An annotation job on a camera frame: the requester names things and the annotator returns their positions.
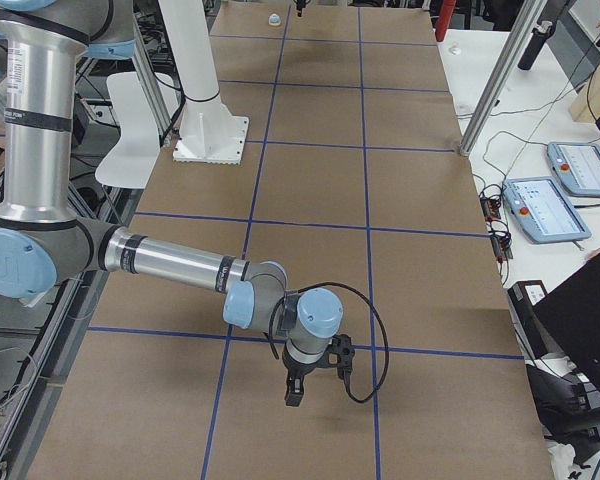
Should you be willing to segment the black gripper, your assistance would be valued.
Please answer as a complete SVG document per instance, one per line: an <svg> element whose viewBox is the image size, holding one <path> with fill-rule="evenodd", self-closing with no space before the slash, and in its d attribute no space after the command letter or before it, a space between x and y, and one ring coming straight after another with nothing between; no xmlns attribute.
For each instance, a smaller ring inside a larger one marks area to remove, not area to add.
<svg viewBox="0 0 600 480"><path fill-rule="evenodd" d="M302 363L291 356L282 358L287 369L285 405L299 407L304 397L304 378L320 367L320 362Z"/></svg>
<svg viewBox="0 0 600 480"><path fill-rule="evenodd" d="M305 0L297 0L296 1L296 7L298 8L297 9L297 16L298 16L298 18L300 18L301 17L301 10L300 9L303 9L303 8L306 7L306 1Z"/></svg>

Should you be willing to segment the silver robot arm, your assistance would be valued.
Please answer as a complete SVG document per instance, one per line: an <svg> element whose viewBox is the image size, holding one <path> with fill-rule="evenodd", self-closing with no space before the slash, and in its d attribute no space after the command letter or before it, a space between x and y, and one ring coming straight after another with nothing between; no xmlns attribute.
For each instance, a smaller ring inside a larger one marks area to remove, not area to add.
<svg viewBox="0 0 600 480"><path fill-rule="evenodd" d="M68 205L76 62L89 47L131 56L128 1L0 1L8 42L0 295L31 297L84 271L122 270L225 295L224 320L282 338L285 402L304 379L334 368L348 381L354 350L340 332L343 307L329 284L290 291L284 269L135 235L78 217Z"/></svg>

